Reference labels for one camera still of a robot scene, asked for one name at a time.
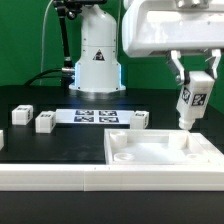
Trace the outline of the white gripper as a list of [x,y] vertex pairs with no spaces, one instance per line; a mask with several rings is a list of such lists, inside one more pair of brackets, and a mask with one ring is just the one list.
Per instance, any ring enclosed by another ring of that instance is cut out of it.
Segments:
[[190,83],[178,50],[208,49],[206,72],[216,80],[224,48],[224,0],[123,0],[122,45],[129,57],[166,55],[178,85]]

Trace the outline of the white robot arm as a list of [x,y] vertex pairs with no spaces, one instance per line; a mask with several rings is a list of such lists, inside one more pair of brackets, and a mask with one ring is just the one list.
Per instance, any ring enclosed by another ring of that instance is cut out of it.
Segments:
[[[177,82],[189,81],[183,54],[209,55],[215,70],[224,49],[224,0],[124,0],[122,46],[127,56],[166,55]],[[81,58],[75,83],[81,92],[122,90],[116,60],[116,21],[100,7],[82,7]]]

